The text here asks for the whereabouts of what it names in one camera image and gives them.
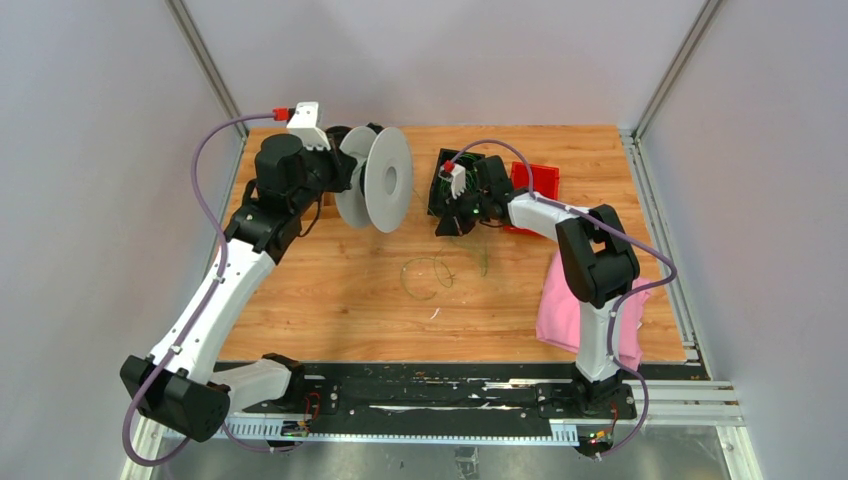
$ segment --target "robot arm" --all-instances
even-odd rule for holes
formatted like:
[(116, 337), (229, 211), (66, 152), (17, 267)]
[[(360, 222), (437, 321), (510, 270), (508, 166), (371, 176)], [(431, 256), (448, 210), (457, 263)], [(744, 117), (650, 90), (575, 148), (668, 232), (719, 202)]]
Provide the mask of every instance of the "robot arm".
[[(460, 236), (478, 221), (496, 220), (557, 242), (566, 283), (580, 301), (580, 349), (573, 379), (579, 387), (576, 397), (586, 410), (607, 402), (626, 388), (613, 361), (613, 355), (618, 354), (620, 323), (616, 322), (614, 330), (609, 331), (610, 311), (639, 276), (639, 263), (630, 244), (572, 212), (591, 215), (623, 231), (615, 210), (608, 205), (560, 208), (540, 200), (527, 189), (516, 190), (498, 156), (485, 157), (463, 167), (461, 176), (453, 174), (459, 167), (462, 166), (446, 162), (434, 178), (451, 183), (451, 192), (461, 191), (460, 195), (439, 200), (445, 202), (445, 213), (436, 235)], [(465, 189), (464, 172), (468, 170), (476, 172), (478, 177), (475, 191)], [(603, 244), (603, 248), (596, 253), (592, 243)], [(607, 349), (610, 333), (612, 352)]]
[[(256, 156), (256, 179), (248, 183), (242, 205), (225, 231), (229, 257), (223, 275), (217, 276), (219, 253), (165, 337), (146, 358), (130, 356), (121, 368), (121, 379), (135, 396), (166, 353), (173, 352), (143, 395), (139, 411), (196, 441), (214, 435), (229, 413), (303, 393), (297, 391), (303, 384), (303, 366), (281, 355), (212, 371), (248, 299), (301, 233), (304, 212), (325, 192), (350, 188), (357, 161), (318, 128), (318, 104), (300, 103), (291, 113), (290, 133), (266, 139)], [(212, 282), (219, 282), (215, 295), (177, 346), (178, 336)]]

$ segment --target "wood grain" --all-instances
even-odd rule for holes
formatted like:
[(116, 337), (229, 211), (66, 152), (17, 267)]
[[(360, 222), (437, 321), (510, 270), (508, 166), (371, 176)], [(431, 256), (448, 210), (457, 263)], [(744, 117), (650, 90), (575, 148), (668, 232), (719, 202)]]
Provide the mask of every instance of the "wood grain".
[[(226, 218), (255, 176), (253, 160), (262, 140), (281, 131), (251, 131)], [(401, 227), (388, 235), (373, 226), (355, 230), (334, 206), (325, 207), (309, 237), (294, 242), (248, 302), (222, 359), (255, 360), (276, 352), (321, 361), (574, 360), (574, 354), (536, 340), (536, 312), (556, 245), (482, 227), (458, 240), (436, 238), (436, 222), (426, 215), (424, 202), (439, 148), (497, 138), (518, 148), (531, 163), (559, 167), (561, 200), (585, 206), (608, 203), (629, 234), (650, 243), (618, 131), (561, 126), (403, 131), (415, 159), (416, 194)], [(510, 167), (512, 157), (500, 147), (473, 150), (498, 153)], [(484, 247), (485, 272), (479, 253)], [(642, 276), (659, 278), (657, 263), (637, 253)], [(452, 278), (441, 263), (414, 260), (434, 256)], [(639, 341), (645, 361), (685, 360), (665, 291), (655, 291), (648, 300), (642, 322)]]

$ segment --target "white connector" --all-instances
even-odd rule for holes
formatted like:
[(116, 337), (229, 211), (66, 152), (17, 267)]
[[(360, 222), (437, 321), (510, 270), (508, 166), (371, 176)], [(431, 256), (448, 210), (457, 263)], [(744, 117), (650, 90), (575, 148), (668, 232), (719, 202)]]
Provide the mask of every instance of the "white connector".
[(454, 164), (450, 172), (451, 196), (456, 199), (465, 191), (466, 171), (462, 165)]

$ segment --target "black mount plate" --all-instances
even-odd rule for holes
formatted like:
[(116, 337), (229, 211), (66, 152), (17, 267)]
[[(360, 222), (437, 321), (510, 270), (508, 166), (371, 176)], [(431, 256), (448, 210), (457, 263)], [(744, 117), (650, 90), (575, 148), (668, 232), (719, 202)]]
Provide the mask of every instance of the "black mount plate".
[(615, 416), (612, 406), (618, 409), (619, 420), (636, 418), (636, 406), (633, 402), (633, 389), (623, 384), (608, 401), (599, 402), (591, 408), (581, 408), (574, 400), (571, 383), (544, 383), (536, 386), (536, 402), (539, 416), (542, 418), (598, 418), (612, 420)]

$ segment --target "wire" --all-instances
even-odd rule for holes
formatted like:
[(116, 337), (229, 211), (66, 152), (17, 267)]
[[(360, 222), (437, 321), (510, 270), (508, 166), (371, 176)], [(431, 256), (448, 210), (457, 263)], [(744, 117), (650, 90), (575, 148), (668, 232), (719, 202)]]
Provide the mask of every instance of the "wire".
[(610, 402), (610, 407), (612, 407), (612, 425), (607, 429), (607, 435), (612, 436), (612, 431), (615, 430), (615, 424), (618, 423), (618, 407), (615, 405), (615, 402)]
[(312, 420), (315, 420), (316, 418), (318, 418), (318, 413), (321, 412), (321, 395), (318, 392), (309, 392), (308, 394), (306, 394), (307, 399), (312, 396), (318, 399), (318, 402), (315, 403), (315, 413), (312, 414)]
[(645, 424), (645, 420), (648, 418), (648, 406), (650, 405), (650, 398), (648, 396), (648, 384), (645, 381), (645, 377), (643, 377), (642, 374), (640, 374), (638, 371), (636, 371), (636, 370), (628, 367), (627, 365), (621, 363), (621, 360), (619, 360), (618, 357), (615, 355), (615, 350), (613, 349), (612, 337), (613, 337), (613, 332), (614, 332), (614, 328), (615, 328), (615, 322), (618, 318), (618, 310), (619, 310), (619, 308), (621, 308), (621, 306), (624, 304), (624, 302), (628, 298), (630, 298), (631, 296), (636, 295), (639, 292), (649, 290), (649, 289), (654, 288), (654, 287), (660, 287), (660, 286), (666, 285), (668, 283), (671, 283), (675, 278), (677, 278), (677, 267), (674, 265), (674, 262), (672, 262), (670, 258), (663, 255), (662, 253), (660, 253), (659, 251), (657, 251), (653, 247), (650, 247), (650, 246), (644, 244), (643, 242), (627, 235), (624, 232), (621, 232), (619, 230), (616, 230), (615, 228), (610, 227), (606, 223), (596, 219), (595, 217), (593, 217), (593, 216), (591, 216), (587, 213), (581, 212), (580, 210), (578, 210), (578, 209), (576, 209), (576, 208), (574, 208), (570, 205), (566, 205), (564, 203), (560, 203), (556, 200), (551, 200), (549, 198), (546, 198), (542, 195), (537, 194), (533, 190), (533, 169), (530, 168), (530, 162), (528, 162), (527, 159), (524, 158), (524, 155), (522, 155), (521, 152), (519, 152), (515, 147), (513, 147), (512, 145), (510, 145), (506, 142), (502, 142), (500, 140), (489, 139), (489, 138), (483, 139), (483, 140), (477, 140), (476, 142), (472, 142), (472, 143), (469, 143), (468, 145), (466, 145), (465, 148), (463, 148), (462, 150), (457, 152), (457, 154), (454, 155), (454, 157), (450, 161), (455, 162), (456, 159), (459, 158), (468, 149), (475, 147), (477, 145), (484, 144), (484, 143), (489, 143), (489, 144), (493, 144), (493, 145), (500, 145), (501, 147), (504, 147), (507, 150), (511, 151), (513, 154), (515, 154), (516, 157), (518, 157), (519, 160), (521, 160), (521, 163), (524, 164), (524, 168), (527, 170), (527, 190), (528, 190), (530, 196), (534, 200), (536, 200), (540, 203), (543, 203), (545, 205), (549, 205), (549, 206), (552, 206), (552, 207), (556, 207), (556, 208), (565, 210), (566, 212), (568, 212), (572, 215), (576, 215), (576, 216), (578, 216), (578, 217), (580, 217), (584, 220), (587, 220), (590, 223), (592, 223), (595, 227), (600, 228), (601, 230), (609, 233), (610, 235), (613, 235), (613, 236), (615, 236), (615, 237), (617, 237), (621, 240), (624, 240), (625, 242), (630, 243), (631, 245), (639, 248), (640, 250), (648, 252), (649, 254), (656, 257), (657, 260), (664, 263), (666, 265), (666, 267), (668, 267), (669, 274), (665, 278), (663, 278), (661, 280), (657, 280), (655, 282), (647, 283), (645, 285), (642, 285), (640, 287), (636, 287), (636, 288), (630, 290), (629, 292), (625, 293), (624, 295), (618, 297), (618, 299), (613, 304), (612, 309), (610, 309), (610, 321), (609, 321), (609, 326), (607, 328), (607, 354), (612, 357), (612, 361), (616, 364), (616, 366), (618, 366), (618, 368), (624, 370), (625, 372), (629, 373), (630, 375), (633, 375), (639, 381), (639, 384), (642, 387), (642, 391), (644, 392), (645, 400), (644, 400), (644, 405), (642, 407), (642, 414), (639, 416), (639, 420), (636, 422), (636, 426), (633, 428), (633, 431), (631, 431), (626, 437), (624, 437), (624, 439), (621, 442), (614, 445), (612, 448), (610, 448), (606, 452), (600, 454), (600, 456), (606, 457), (608, 455), (611, 455), (611, 454), (617, 452), (620, 448), (627, 445), (627, 443), (630, 442), (633, 439), (633, 437), (635, 437), (636, 434), (642, 429), (642, 426)]
[[(197, 179), (197, 164), (200, 160), (200, 152), (203, 151), (203, 147), (206, 146), (206, 143), (219, 131), (237, 123), (245, 122), (248, 120), (257, 120), (260, 118), (274, 118), (275, 114), (273, 113), (264, 113), (258, 115), (243, 115), (238, 118), (234, 118), (231, 120), (227, 120), (226, 122), (214, 127), (204, 138), (197, 144), (197, 147), (194, 149), (194, 155), (191, 159), (191, 188), (194, 191), (194, 196), (197, 198), (197, 203), (200, 205), (200, 209), (203, 210), (203, 214), (209, 220), (209, 223), (212, 224), (212, 227), (215, 229), (215, 236), (218, 240), (218, 245), (220, 248), (220, 261), (218, 262), (218, 269), (215, 272), (215, 276), (218, 278), (223, 278), (224, 270), (227, 266), (227, 239), (224, 236), (224, 230), (221, 228), (221, 225), (218, 223), (218, 219), (215, 217), (215, 214), (212, 213), (212, 210), (209, 208), (209, 204), (206, 203), (206, 200), (203, 198), (203, 194), (200, 192), (200, 185)], [(188, 321), (186, 322), (183, 329), (177, 335), (176, 340), (174, 340), (174, 347), (179, 347), (185, 341), (186, 337), (188, 337), (189, 332), (191, 332), (194, 324), (197, 323), (197, 319), (200, 318), (200, 314), (203, 313), (203, 310), (206, 308), (206, 305), (209, 304), (209, 301), (212, 299), (212, 295), (215, 294), (215, 290), (218, 288), (218, 281), (212, 281), (209, 284), (209, 288), (206, 290), (206, 293), (200, 299), (200, 302), (197, 304), (197, 308), (194, 309), (194, 312), (189, 316)], [(159, 364), (153, 368), (153, 371), (150, 372), (150, 375), (142, 382), (138, 391), (133, 395), (132, 400), (130, 401), (129, 408), (127, 408), (127, 412), (124, 415), (124, 423), (121, 432), (122, 443), (124, 446), (124, 451), (127, 453), (127, 456), (135, 463), (144, 466), (144, 467), (155, 467), (157, 465), (161, 465), (172, 458), (174, 458), (178, 453), (182, 451), (183, 448), (188, 445), (189, 438), (186, 437), (179, 445), (177, 445), (174, 450), (165, 455), (164, 457), (157, 459), (147, 459), (142, 457), (135, 451), (132, 445), (132, 439), (130, 438), (130, 432), (132, 430), (132, 419), (136, 410), (138, 410), (139, 405), (141, 405), (141, 401), (144, 398), (144, 395), (150, 390), (150, 386), (154, 381), (159, 377), (165, 367), (170, 363), (171, 359), (174, 357), (174, 351), (169, 349), (165, 355), (159, 360)], [(224, 425), (224, 431), (227, 431), (226, 424)]]
[(324, 203), (324, 197), (323, 197), (323, 195), (322, 195), (322, 196), (320, 196), (320, 197), (318, 197), (318, 200), (316, 200), (316, 201), (315, 201), (315, 203), (317, 203), (317, 204), (318, 204), (318, 210), (316, 210), (316, 211), (315, 211), (315, 218), (313, 218), (313, 219), (312, 219), (312, 223), (310, 223), (310, 224), (309, 224), (309, 226), (308, 226), (308, 227), (306, 227), (306, 231), (305, 231), (305, 232), (303, 232), (303, 233), (299, 233), (299, 234), (297, 235), (297, 236), (298, 236), (298, 238), (303, 238), (303, 237), (305, 237), (305, 236), (309, 235), (309, 232), (311, 232), (311, 231), (312, 231), (312, 227), (314, 227), (314, 226), (315, 226), (315, 223), (318, 221), (318, 218), (321, 216), (321, 204), (322, 204), (322, 203)]

